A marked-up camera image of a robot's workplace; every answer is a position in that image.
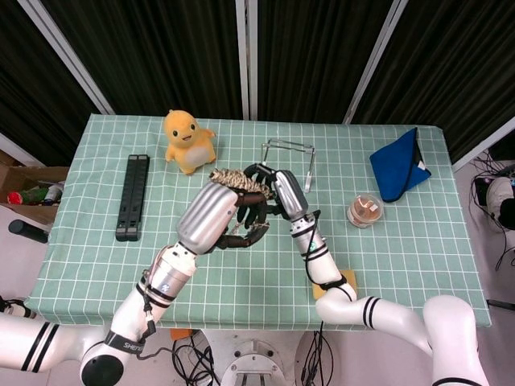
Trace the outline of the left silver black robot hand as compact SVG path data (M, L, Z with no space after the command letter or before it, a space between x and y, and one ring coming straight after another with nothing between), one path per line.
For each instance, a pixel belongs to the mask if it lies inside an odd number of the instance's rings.
M245 236L229 234L229 222L233 217L241 222L245 209L249 210L249 231ZM261 192L236 191L210 182L181 217L176 244L197 256L209 254L215 248L248 248L268 231L266 215L266 197Z

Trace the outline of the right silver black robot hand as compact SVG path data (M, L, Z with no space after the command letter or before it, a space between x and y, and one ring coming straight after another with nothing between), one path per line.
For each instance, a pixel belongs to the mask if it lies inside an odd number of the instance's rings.
M254 163L244 170L246 177L264 183L271 191L275 205L267 206L267 213L281 215L293 222L307 214L308 203L297 178L289 170L274 170Z

